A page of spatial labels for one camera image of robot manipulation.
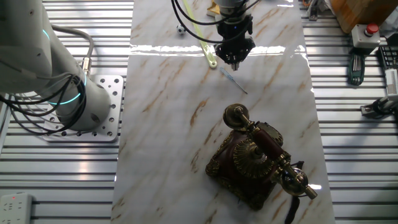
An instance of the robot end effector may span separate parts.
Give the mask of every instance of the robot end effector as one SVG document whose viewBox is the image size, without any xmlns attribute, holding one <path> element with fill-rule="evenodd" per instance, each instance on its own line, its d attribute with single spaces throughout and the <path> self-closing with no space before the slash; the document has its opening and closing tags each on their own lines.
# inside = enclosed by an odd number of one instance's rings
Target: robot end effector
<svg viewBox="0 0 398 224">
<path fill-rule="evenodd" d="M 215 0 L 220 7 L 221 19 L 228 17 L 224 22 L 217 24 L 217 32 L 223 37 L 223 41 L 230 40 L 216 44 L 215 52 L 225 63 L 231 65 L 234 71 L 256 46 L 251 37 L 245 36 L 246 32 L 252 34 L 253 19 L 251 14 L 246 13 L 247 2 L 248 0 Z"/>
</svg>

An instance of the cable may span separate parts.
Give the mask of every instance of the cable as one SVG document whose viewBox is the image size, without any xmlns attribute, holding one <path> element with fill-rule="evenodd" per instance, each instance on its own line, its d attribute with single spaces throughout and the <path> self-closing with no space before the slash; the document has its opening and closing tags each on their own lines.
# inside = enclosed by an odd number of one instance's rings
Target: cable
<svg viewBox="0 0 398 224">
<path fill-rule="evenodd" d="M 22 113 L 22 114 L 26 114 L 26 115 L 29 115 L 29 116 L 35 116 L 35 117 L 45 116 L 45 115 L 48 115 L 48 114 L 54 112 L 54 111 L 61 105 L 62 98 L 63 98 L 65 92 L 67 91 L 67 88 L 68 88 L 70 82 L 71 82 L 74 78 L 75 78 L 75 77 L 71 77 L 70 80 L 67 81 L 67 82 L 64 84 L 64 86 L 62 86 L 62 88 L 59 90 L 59 91 L 61 91 L 61 96 L 60 96 L 60 98 L 58 99 L 57 104 L 56 104 L 51 110 L 49 110 L 49 111 L 47 111 L 47 112 L 44 112 L 44 113 L 41 113 L 41 114 L 28 113 L 28 112 L 26 112 L 26 111 L 24 111 L 24 110 L 21 110 L 21 109 L 19 109 L 18 107 L 14 106 L 13 103 L 8 102 L 9 100 L 4 99 L 2 96 L 0 96 L 0 101 L 6 100 L 6 101 L 3 101 L 3 102 L 5 102 L 10 108 L 12 108 L 12 109 L 14 109 L 14 110 L 16 110 L 16 111 L 18 111 L 18 112 L 20 112 L 20 113 Z M 30 103 L 28 103 L 28 102 L 22 103 L 22 102 L 20 102 L 20 101 L 17 101 L 17 103 L 15 103 L 15 104 L 17 104 L 17 105 L 30 105 Z"/>
<path fill-rule="evenodd" d="M 20 101 L 12 101 L 12 100 L 6 100 L 4 97 L 0 96 L 0 101 L 5 102 L 8 105 L 11 104 L 20 104 L 20 105 L 34 105 L 37 103 L 43 103 L 46 102 L 48 100 L 51 100 L 52 98 L 56 97 L 58 94 L 60 94 L 62 91 L 66 91 L 66 89 L 68 88 L 70 81 L 66 82 L 65 85 L 59 89 L 58 91 L 56 91 L 53 95 L 46 97 L 44 99 L 38 100 L 38 101 L 32 101 L 32 102 L 20 102 Z"/>
<path fill-rule="evenodd" d="M 189 21 L 191 21 L 191 22 L 193 22 L 193 23 L 196 23 L 196 24 L 202 25 L 202 26 L 217 25 L 217 24 L 220 24 L 220 23 L 222 23 L 222 22 L 227 21 L 229 18 L 232 18 L 232 17 L 236 16 L 236 15 L 239 13 L 239 9 L 242 8 L 246 2 L 247 2 L 247 1 L 243 1 L 243 2 L 242 2 L 242 5 L 240 5 L 239 7 L 237 7 L 236 10 L 235 10 L 231 15 L 226 16 L 224 19 L 222 19 L 222 20 L 220 20 L 220 21 L 216 21 L 216 22 L 199 22 L 199 21 L 196 21 L 196 20 L 192 19 L 190 16 L 188 16 L 188 15 L 184 12 L 184 10 L 181 8 L 180 3 L 178 3 L 178 0 L 174 0 L 174 3 L 177 5 L 177 7 L 178 7 L 178 9 L 180 10 L 181 14 L 182 14 L 185 18 L 187 18 Z"/>
<path fill-rule="evenodd" d="M 88 52 L 87 52 L 86 57 L 91 58 L 91 56 L 93 55 L 93 50 L 94 50 L 94 40 L 90 35 L 88 35 L 87 33 L 83 32 L 83 31 L 71 29 L 71 28 L 67 28 L 67 27 L 59 27 L 56 25 L 51 25 L 51 27 L 55 31 L 64 32 L 67 34 L 79 35 L 79 36 L 82 36 L 84 39 L 88 40 L 88 42 L 90 43 L 90 46 L 88 47 Z"/>
<path fill-rule="evenodd" d="M 41 128 L 41 129 L 43 129 L 44 131 L 47 131 L 47 132 L 46 132 L 46 133 L 39 133 L 39 132 L 36 132 L 36 131 L 32 131 L 32 130 L 30 130 L 29 128 L 25 127 L 25 126 L 18 120 L 17 116 L 15 115 L 14 110 L 11 110 L 12 117 L 14 117 L 16 123 L 19 124 L 19 125 L 20 125 L 23 129 L 25 129 L 26 131 L 28 131 L 28 132 L 30 132 L 30 133 L 33 133 L 33 134 L 36 134 L 36 135 L 39 135 L 39 136 L 48 135 L 48 134 L 54 134 L 54 133 L 57 133 L 57 132 L 60 132 L 60 131 L 67 130 L 67 129 L 69 129 L 70 127 L 72 127 L 72 126 L 80 119 L 81 115 L 82 115 L 83 112 L 84 112 L 85 105 L 86 105 L 86 96 L 85 96 L 85 86 L 84 86 L 84 84 L 80 81 L 80 78 L 78 78 L 78 77 L 73 77 L 72 79 L 73 79 L 73 82 L 74 82 L 74 83 L 76 83 L 76 84 L 79 83 L 79 85 L 77 86 L 78 91 L 80 92 L 79 100 L 80 100 L 80 101 L 83 101 L 83 104 L 78 108 L 78 112 L 77 112 L 76 116 L 74 116 L 73 119 L 72 119 L 69 123 L 67 123 L 63 128 L 61 128 L 61 129 L 59 129 L 59 130 L 49 130 L 49 129 L 46 129 L 46 128 L 44 128 L 44 127 L 41 127 L 41 126 L 38 125 L 38 124 L 35 124 L 29 117 L 27 117 L 28 121 L 30 121 L 33 125 L 37 126 L 38 128 Z"/>
<path fill-rule="evenodd" d="M 225 43 L 227 43 L 227 42 L 231 42 L 232 40 L 238 39 L 241 35 L 243 35 L 244 33 L 246 33 L 246 31 L 248 30 L 250 21 L 245 25 L 244 29 L 243 29 L 240 33 L 238 33 L 236 36 L 234 36 L 234 37 L 232 37 L 232 38 L 230 38 L 230 39 L 228 39 L 228 40 L 217 41 L 217 40 L 208 40 L 208 39 L 204 39 L 204 38 L 199 37 L 198 35 L 194 34 L 192 31 L 190 31 L 190 30 L 187 28 L 187 26 L 182 22 L 180 16 L 178 15 L 177 9 L 175 8 L 174 0 L 171 0 L 171 1 L 172 1 L 172 5 L 173 5 L 173 10 L 174 10 L 175 16 L 177 17 L 177 20 L 179 21 L 179 23 L 181 24 L 181 26 L 183 26 L 183 27 L 185 28 L 185 30 L 186 30 L 189 34 L 191 34 L 194 38 L 196 38 L 196 39 L 198 39 L 198 40 L 201 40 L 201 41 L 204 41 L 204 42 L 208 42 L 208 43 L 212 43 L 212 44 L 225 44 Z"/>
</svg>

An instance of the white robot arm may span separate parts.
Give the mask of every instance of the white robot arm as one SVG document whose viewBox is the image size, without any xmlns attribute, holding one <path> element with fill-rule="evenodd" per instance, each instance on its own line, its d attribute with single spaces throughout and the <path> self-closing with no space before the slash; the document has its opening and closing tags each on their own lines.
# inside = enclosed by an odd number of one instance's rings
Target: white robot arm
<svg viewBox="0 0 398 224">
<path fill-rule="evenodd" d="M 85 75 L 55 35 L 42 0 L 0 0 L 0 34 L 0 93 L 35 91 L 49 98 L 67 84 L 62 99 L 57 94 L 49 100 L 64 125 L 73 120 L 69 129 L 88 131 L 107 117 L 108 93 Z M 68 75 L 79 81 L 67 83 Z M 77 88 L 80 82 L 83 91 Z M 0 100 L 16 106 L 15 101 Z M 77 113 L 80 107 L 83 112 Z"/>
</svg>

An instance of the mounting plate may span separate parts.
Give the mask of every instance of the mounting plate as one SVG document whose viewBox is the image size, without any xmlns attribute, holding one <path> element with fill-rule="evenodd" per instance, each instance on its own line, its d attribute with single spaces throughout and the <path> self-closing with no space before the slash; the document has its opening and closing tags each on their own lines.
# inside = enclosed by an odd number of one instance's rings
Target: mounting plate
<svg viewBox="0 0 398 224">
<path fill-rule="evenodd" d="M 73 130 L 62 131 L 61 133 L 43 136 L 48 142 L 113 142 L 118 138 L 119 119 L 121 114 L 122 92 L 124 86 L 123 77 L 120 75 L 92 75 L 91 80 L 104 87 L 111 97 L 111 110 L 108 117 L 92 131 L 78 132 Z M 45 117 L 47 120 L 59 122 L 53 114 Z M 44 127 L 47 129 L 60 129 L 62 124 L 54 124 L 46 121 Z"/>
</svg>

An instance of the vintage telephone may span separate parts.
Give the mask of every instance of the vintage telephone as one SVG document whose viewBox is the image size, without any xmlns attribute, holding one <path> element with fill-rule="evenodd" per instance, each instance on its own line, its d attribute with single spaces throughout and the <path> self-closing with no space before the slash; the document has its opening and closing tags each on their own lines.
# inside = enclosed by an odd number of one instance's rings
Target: vintage telephone
<svg viewBox="0 0 398 224">
<path fill-rule="evenodd" d="M 240 104 L 229 105 L 223 118 L 233 131 L 206 166 L 207 175 L 253 210 L 262 208 L 276 183 L 297 200 L 302 194 L 310 199 L 317 196 L 305 173 L 290 164 L 290 154 L 281 148 L 283 138 L 276 129 L 250 121 L 248 109 Z"/>
</svg>

